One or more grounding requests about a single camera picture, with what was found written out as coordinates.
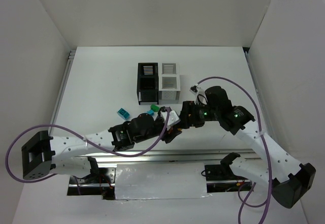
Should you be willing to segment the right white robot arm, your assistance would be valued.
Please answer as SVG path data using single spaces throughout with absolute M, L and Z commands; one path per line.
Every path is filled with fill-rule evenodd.
M 180 113 L 180 129 L 202 127 L 206 121 L 219 125 L 247 144 L 264 162 L 257 166 L 238 153 L 227 155 L 221 164 L 234 175 L 242 176 L 259 185 L 270 187 L 272 197 L 283 207 L 292 208 L 311 188 L 316 169 L 303 164 L 287 153 L 267 133 L 258 121 L 242 106 L 232 105 L 220 86 L 205 90 L 206 104 L 184 101 Z

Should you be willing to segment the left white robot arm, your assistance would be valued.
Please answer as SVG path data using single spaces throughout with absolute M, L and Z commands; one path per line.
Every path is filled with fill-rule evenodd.
M 23 180 L 36 181 L 49 174 L 86 178 L 99 174 L 92 153 L 122 155 L 123 151 L 149 139 L 170 143 L 181 122 L 177 112 L 162 108 L 156 118 L 148 113 L 99 133 L 82 136 L 72 130 L 67 137 L 51 136 L 47 130 L 33 135 L 22 147 Z

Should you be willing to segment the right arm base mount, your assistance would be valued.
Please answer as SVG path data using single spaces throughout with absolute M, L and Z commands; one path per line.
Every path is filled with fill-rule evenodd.
M 231 164 L 240 154 L 230 153 L 216 165 L 205 165 L 201 175 L 207 182 L 207 193 L 225 193 L 249 191 L 251 183 L 248 179 L 235 175 L 230 169 Z

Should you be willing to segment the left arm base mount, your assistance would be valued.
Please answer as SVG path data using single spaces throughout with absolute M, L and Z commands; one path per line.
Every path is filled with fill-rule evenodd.
M 86 176 L 69 179 L 67 196 L 101 196 L 103 200 L 116 200 L 116 167 L 99 167 L 95 158 L 87 157 L 90 170 Z

